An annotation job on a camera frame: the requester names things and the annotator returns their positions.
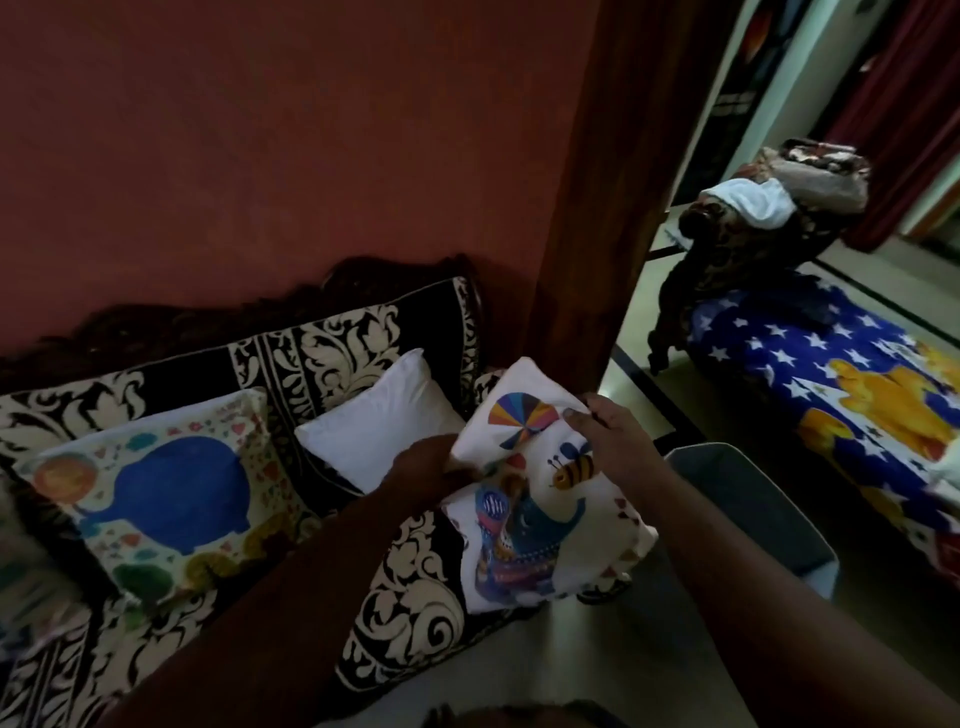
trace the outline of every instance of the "blue star bedsheet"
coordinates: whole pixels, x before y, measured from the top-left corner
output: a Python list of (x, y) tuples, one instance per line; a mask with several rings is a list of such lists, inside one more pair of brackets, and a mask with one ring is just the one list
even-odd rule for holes
[(732, 291), (694, 310), (688, 348), (768, 390), (804, 444), (960, 587), (960, 491), (927, 474), (958, 434), (960, 362), (825, 280), (796, 274), (783, 288), (807, 310), (812, 290), (821, 323)]

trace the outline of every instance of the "maroon wall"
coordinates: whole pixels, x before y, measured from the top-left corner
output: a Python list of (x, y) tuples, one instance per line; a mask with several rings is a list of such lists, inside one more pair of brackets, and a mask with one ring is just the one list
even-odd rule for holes
[(0, 351), (464, 252), (512, 357), (597, 4), (0, 3)]

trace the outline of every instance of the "hand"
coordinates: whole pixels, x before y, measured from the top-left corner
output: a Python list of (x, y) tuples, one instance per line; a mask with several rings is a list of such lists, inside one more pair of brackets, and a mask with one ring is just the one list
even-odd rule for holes
[(568, 409), (564, 419), (589, 440), (597, 469), (627, 497), (631, 497), (627, 491), (647, 476), (670, 472), (650, 436), (629, 409), (600, 395), (587, 394), (583, 399), (593, 416)]
[(446, 472), (450, 448), (456, 435), (437, 435), (418, 440), (396, 458), (383, 483), (374, 491), (409, 509), (406, 517), (435, 508), (445, 497), (473, 482), (468, 470)]

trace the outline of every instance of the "bee print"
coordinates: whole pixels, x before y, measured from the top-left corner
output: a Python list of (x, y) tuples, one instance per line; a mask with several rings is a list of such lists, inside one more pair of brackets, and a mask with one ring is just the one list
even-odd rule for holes
[(590, 454), (590, 443), (583, 443), (579, 449), (570, 443), (563, 443), (560, 445), (560, 455), (569, 462), (561, 465), (559, 455), (554, 455), (547, 461), (555, 469), (553, 487), (557, 490), (568, 491), (578, 483), (590, 480), (596, 475), (593, 455)]

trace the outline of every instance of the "curtain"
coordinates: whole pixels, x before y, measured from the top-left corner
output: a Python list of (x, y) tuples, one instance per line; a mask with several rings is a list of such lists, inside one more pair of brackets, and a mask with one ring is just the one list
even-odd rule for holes
[(826, 139), (873, 163), (864, 217), (844, 235), (871, 251), (960, 153), (960, 1), (911, 0)]

